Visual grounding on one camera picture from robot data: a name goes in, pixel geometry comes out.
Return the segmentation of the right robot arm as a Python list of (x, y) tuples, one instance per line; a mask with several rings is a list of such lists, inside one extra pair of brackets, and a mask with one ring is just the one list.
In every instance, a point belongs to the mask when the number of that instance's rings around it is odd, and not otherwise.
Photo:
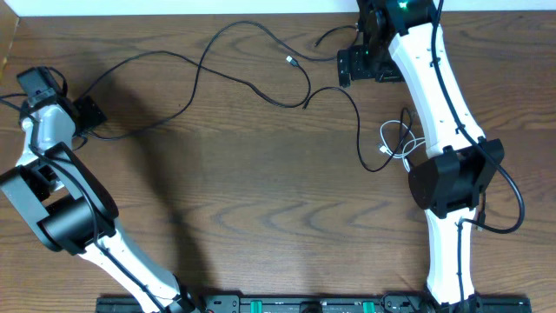
[(342, 87), (361, 79), (407, 84), (423, 129), (427, 159), (408, 172), (424, 210), (430, 247), (426, 290), (439, 312), (473, 310), (471, 228), (480, 223), (480, 196), (504, 157), (473, 118), (449, 63), (433, 1), (360, 0), (363, 41), (337, 57)]

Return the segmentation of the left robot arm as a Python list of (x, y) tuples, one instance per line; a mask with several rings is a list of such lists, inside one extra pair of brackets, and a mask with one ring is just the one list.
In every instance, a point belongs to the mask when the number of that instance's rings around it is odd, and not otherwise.
[(144, 312), (195, 312), (176, 276), (125, 233), (116, 203), (73, 151), (72, 141), (105, 122), (91, 97), (68, 99), (60, 72), (32, 67), (17, 75), (22, 155), (1, 176), (1, 191), (49, 250), (89, 261), (119, 282)]

